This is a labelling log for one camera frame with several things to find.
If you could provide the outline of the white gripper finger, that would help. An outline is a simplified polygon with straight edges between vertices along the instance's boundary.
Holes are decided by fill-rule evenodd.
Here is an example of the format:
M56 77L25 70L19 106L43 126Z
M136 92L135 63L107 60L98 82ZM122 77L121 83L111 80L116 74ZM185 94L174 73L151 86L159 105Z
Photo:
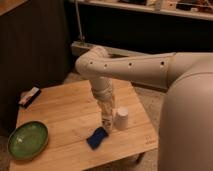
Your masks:
M116 113L116 102L115 102L115 96L112 96L112 99L111 99L111 105L112 105L112 114L113 116L115 115Z
M98 100L97 104L98 104L98 106L100 108L101 114L103 114L104 111L103 111L103 104L102 104L102 102Z

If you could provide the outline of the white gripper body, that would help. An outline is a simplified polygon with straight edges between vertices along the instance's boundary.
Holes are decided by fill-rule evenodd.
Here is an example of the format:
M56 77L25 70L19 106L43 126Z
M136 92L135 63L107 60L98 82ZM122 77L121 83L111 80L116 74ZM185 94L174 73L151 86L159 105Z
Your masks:
M113 95L113 84L109 78L98 77L91 80L93 96L100 101L108 101Z

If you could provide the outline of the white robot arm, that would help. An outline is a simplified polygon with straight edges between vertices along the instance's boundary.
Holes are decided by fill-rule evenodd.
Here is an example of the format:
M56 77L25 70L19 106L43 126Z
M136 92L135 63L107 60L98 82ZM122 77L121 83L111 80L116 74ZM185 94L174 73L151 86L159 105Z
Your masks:
M213 52L112 58L101 46L76 61L96 99L110 97L111 78L164 90L158 171L213 171Z

